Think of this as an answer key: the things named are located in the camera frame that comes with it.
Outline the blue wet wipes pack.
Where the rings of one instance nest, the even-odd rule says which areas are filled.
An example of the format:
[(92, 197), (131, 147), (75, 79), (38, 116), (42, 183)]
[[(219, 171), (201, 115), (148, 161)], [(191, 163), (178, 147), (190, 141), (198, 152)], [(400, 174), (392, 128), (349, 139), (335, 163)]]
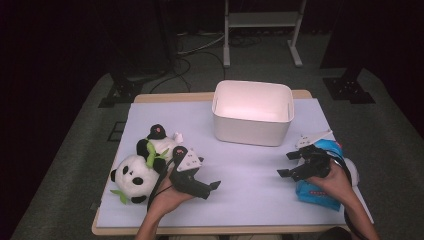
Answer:
[[(325, 151), (330, 151), (332, 156), (343, 156), (341, 145), (334, 140), (321, 139), (314, 143), (314, 146)], [(305, 180), (296, 183), (296, 195), (299, 201), (317, 204), (325, 208), (339, 211), (341, 203), (326, 194), (320, 187), (315, 186)]]

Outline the panda plush toy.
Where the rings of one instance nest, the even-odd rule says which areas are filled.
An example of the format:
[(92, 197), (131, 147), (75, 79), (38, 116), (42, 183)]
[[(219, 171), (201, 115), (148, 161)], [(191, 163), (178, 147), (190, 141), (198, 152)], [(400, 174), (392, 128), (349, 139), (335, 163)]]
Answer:
[(149, 198), (160, 174), (171, 165), (173, 149), (183, 143), (183, 136), (168, 137), (164, 127), (153, 125), (150, 133), (136, 144), (136, 153), (126, 157), (110, 173), (117, 185), (112, 193), (123, 204), (140, 204)]

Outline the crumpled white wipe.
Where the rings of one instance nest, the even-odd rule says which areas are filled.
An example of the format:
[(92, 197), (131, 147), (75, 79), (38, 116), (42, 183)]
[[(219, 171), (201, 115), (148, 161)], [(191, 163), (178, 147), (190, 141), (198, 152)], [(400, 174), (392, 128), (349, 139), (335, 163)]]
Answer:
[(353, 163), (353, 161), (350, 160), (349, 158), (345, 158), (344, 161), (345, 161), (345, 164), (347, 166), (347, 169), (350, 172), (352, 186), (356, 187), (358, 185), (359, 181), (360, 181), (360, 177), (359, 177), (357, 167)]

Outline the person's left hand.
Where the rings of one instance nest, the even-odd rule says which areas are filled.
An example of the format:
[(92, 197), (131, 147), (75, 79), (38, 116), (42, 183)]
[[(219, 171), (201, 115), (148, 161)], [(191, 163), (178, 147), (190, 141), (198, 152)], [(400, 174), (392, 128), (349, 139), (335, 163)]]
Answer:
[(192, 195), (177, 191), (169, 179), (169, 174), (167, 174), (160, 184), (159, 192), (155, 195), (147, 211), (147, 216), (159, 220), (166, 214), (174, 211), (183, 202), (192, 198)]

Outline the white plastic storage bin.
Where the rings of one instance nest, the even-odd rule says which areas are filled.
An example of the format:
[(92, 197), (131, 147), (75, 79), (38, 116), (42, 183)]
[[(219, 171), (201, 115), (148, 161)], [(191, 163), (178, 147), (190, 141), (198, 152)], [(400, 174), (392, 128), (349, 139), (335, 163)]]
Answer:
[(280, 146), (294, 119), (292, 90), (283, 84), (223, 80), (216, 86), (212, 113), (221, 141)]

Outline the person's black garment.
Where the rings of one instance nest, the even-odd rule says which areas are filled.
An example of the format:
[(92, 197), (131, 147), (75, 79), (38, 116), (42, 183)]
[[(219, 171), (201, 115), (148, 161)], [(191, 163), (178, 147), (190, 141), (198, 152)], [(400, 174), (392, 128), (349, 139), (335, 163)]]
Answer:
[(341, 227), (333, 227), (323, 232), (317, 240), (352, 240), (351, 233)]

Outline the person's right hand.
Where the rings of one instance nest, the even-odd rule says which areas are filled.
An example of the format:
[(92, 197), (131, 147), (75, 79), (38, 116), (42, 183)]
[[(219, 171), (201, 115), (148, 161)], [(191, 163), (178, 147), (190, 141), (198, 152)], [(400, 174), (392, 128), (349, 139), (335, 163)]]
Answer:
[(320, 187), (325, 193), (335, 198), (343, 205), (355, 195), (344, 170), (333, 160), (330, 161), (330, 172), (324, 177), (310, 177), (307, 182)]

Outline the black stand base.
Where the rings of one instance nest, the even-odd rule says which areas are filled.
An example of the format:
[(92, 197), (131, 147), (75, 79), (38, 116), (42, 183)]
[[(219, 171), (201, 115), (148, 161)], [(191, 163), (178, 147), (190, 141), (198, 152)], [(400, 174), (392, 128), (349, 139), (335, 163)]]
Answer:
[(113, 84), (106, 97), (104, 97), (99, 108), (112, 108), (116, 104), (132, 103), (140, 94), (143, 82), (134, 78), (129, 78), (119, 70), (110, 72)]
[(375, 103), (373, 97), (358, 82), (361, 70), (361, 67), (349, 67), (340, 77), (323, 79), (333, 100), (348, 100), (351, 104)]

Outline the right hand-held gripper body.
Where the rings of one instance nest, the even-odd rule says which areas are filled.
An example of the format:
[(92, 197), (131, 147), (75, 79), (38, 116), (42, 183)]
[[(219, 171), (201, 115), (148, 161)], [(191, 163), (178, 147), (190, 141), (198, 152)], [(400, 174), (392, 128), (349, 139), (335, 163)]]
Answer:
[(295, 147), (299, 151), (300, 159), (295, 179), (307, 179), (312, 176), (325, 177), (329, 173), (329, 155), (315, 146), (319, 140), (323, 140), (332, 134), (330, 129), (318, 133), (302, 135)]

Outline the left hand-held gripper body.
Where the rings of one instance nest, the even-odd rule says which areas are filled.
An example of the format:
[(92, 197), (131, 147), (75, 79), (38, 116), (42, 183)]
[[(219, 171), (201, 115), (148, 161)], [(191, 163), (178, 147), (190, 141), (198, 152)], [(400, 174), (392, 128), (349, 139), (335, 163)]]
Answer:
[(175, 148), (173, 150), (174, 168), (171, 171), (170, 180), (174, 188), (194, 197), (200, 197), (201, 189), (207, 185), (195, 179), (202, 164), (198, 161), (197, 154), (186, 148)]

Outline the black floor hatch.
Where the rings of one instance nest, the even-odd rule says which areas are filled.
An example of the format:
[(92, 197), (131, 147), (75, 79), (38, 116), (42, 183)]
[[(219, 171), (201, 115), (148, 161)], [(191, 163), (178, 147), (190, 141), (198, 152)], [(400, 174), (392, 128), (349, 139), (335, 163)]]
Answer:
[(119, 142), (122, 138), (126, 122), (117, 121), (114, 123), (112, 130), (110, 131), (107, 140), (109, 142)]

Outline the white metal stand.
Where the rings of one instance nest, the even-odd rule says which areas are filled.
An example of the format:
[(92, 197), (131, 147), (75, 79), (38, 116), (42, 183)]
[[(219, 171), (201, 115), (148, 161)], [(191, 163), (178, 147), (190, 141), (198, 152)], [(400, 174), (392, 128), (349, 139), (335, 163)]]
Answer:
[(298, 53), (296, 44), (302, 25), (307, 0), (301, 0), (299, 9), (291, 12), (253, 12), (253, 13), (231, 13), (229, 11), (229, 0), (225, 0), (224, 7), (224, 44), (223, 44), (223, 66), (229, 67), (230, 46), (229, 34), (235, 28), (276, 28), (293, 27), (292, 38), (287, 41), (289, 51), (296, 67), (302, 67), (303, 63)]

